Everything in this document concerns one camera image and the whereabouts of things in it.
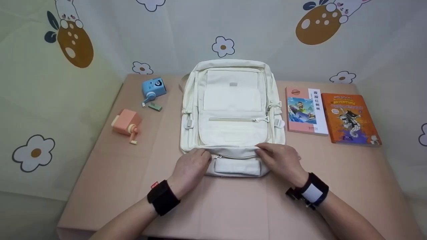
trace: human hand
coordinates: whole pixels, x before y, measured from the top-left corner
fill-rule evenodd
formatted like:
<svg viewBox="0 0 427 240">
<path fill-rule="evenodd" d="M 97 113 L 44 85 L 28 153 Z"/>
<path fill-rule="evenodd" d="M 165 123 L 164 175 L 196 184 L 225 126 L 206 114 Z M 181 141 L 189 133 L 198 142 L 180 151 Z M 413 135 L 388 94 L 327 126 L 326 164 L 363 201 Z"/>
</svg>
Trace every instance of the human hand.
<svg viewBox="0 0 427 240">
<path fill-rule="evenodd" d="M 193 148 L 178 159 L 167 183 L 179 200 L 199 184 L 208 170 L 211 159 L 212 156 L 208 151 L 197 148 Z"/>
<path fill-rule="evenodd" d="M 299 162 L 301 157 L 297 151 L 287 145 L 259 143 L 255 145 L 260 149 L 256 154 L 269 167 L 269 169 L 296 187 L 303 187 L 308 180 L 308 173 Z"/>
</svg>

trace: flower pattern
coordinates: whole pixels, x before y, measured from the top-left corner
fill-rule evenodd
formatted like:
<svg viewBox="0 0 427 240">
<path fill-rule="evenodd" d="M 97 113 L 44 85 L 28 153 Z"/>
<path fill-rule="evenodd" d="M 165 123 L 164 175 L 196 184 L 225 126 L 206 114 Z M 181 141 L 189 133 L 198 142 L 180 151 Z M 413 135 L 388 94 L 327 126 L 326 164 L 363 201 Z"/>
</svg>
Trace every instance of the flower pattern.
<svg viewBox="0 0 427 240">
<path fill-rule="evenodd" d="M 153 74 L 153 70 L 151 70 L 150 65 L 147 63 L 140 63 L 138 61 L 133 62 L 132 71 L 139 74 Z"/>
<path fill-rule="evenodd" d="M 25 145 L 15 149 L 12 154 L 12 160 L 21 164 L 21 170 L 30 173 L 38 166 L 46 166 L 52 160 L 50 153 L 55 147 L 55 141 L 42 135 L 30 137 Z"/>
<path fill-rule="evenodd" d="M 158 6 L 163 6 L 166 0 L 136 0 L 145 6 L 149 12 L 155 12 Z"/>
<path fill-rule="evenodd" d="M 230 38 L 226 39 L 223 36 L 218 36 L 215 43 L 212 44 L 212 50 L 218 54 L 218 57 L 223 58 L 227 54 L 234 54 L 234 41 Z"/>
<path fill-rule="evenodd" d="M 418 138 L 418 141 L 420 142 L 421 145 L 423 146 L 427 146 L 427 123 L 424 123 L 421 126 L 421 131 L 423 132 L 423 134 L 420 135 L 420 137 Z"/>
<path fill-rule="evenodd" d="M 352 83 L 353 79 L 356 78 L 354 73 L 349 73 L 348 71 L 341 71 L 337 75 L 331 77 L 329 81 L 334 83 Z"/>
</svg>

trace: book cover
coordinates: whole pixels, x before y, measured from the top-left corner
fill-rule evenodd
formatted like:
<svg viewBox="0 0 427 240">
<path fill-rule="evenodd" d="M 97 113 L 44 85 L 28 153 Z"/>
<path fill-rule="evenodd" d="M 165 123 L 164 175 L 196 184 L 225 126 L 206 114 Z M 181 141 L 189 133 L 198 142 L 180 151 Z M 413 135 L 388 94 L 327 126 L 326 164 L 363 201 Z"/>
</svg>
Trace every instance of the book cover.
<svg viewBox="0 0 427 240">
<path fill-rule="evenodd" d="M 361 95 L 322 94 L 333 143 L 381 145 L 381 139 Z"/>
<path fill-rule="evenodd" d="M 318 135 L 328 134 L 320 94 L 319 89 L 286 88 L 288 131 Z"/>
</svg>

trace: black wristband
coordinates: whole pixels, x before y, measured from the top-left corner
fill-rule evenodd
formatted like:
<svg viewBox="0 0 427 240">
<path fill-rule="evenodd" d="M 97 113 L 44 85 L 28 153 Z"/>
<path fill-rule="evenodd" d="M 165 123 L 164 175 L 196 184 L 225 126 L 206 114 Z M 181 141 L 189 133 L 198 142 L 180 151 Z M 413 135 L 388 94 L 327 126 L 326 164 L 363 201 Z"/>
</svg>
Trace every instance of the black wristband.
<svg viewBox="0 0 427 240">
<path fill-rule="evenodd" d="M 307 206 L 315 210 L 328 196 L 329 186 L 314 173 L 309 173 L 303 187 L 290 188 L 286 194 L 293 199 L 303 199 Z"/>
<path fill-rule="evenodd" d="M 176 207 L 181 201 L 176 198 L 169 184 L 163 180 L 147 194 L 148 203 L 153 204 L 156 212 L 163 216 Z"/>
</svg>

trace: white backpack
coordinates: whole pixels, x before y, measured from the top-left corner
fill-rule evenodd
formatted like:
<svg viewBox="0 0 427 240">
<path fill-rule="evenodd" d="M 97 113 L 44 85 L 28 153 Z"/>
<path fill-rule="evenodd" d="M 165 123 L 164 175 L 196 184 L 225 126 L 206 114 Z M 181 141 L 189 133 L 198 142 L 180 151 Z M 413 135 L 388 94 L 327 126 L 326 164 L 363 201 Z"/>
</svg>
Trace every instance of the white backpack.
<svg viewBox="0 0 427 240">
<path fill-rule="evenodd" d="M 182 101 L 180 147 L 212 154 L 207 174 L 259 177 L 269 169 L 255 144 L 285 144 L 276 81 L 260 61 L 203 61 L 190 73 Z"/>
</svg>

